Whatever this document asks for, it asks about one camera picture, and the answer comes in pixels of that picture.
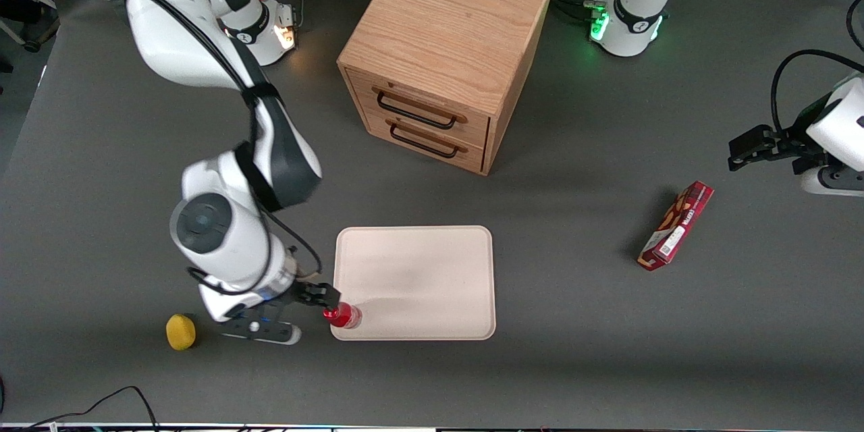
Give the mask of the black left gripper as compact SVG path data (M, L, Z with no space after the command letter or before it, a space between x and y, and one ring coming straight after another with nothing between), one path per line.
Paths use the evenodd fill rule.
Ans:
M832 93L828 92L817 98L806 106L796 117L793 124L784 128L780 122L780 110L778 109L778 91L772 91L772 122L774 131L765 124L747 130L740 136L735 137L728 143L729 171L738 171L747 165L775 161L777 155L772 152L777 144L778 154L781 158L794 157L793 173L801 176L805 171L812 168L829 167L833 170L842 168L842 162L827 150L815 142L808 135L807 128L821 120L829 111L829 99Z

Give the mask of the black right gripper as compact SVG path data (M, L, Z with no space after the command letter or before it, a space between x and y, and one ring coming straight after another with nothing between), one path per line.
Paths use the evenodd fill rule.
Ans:
M273 306L273 317L281 317L290 306L317 306L324 312L334 312L338 309L342 294L327 282L311 282L296 280L290 287L270 300Z

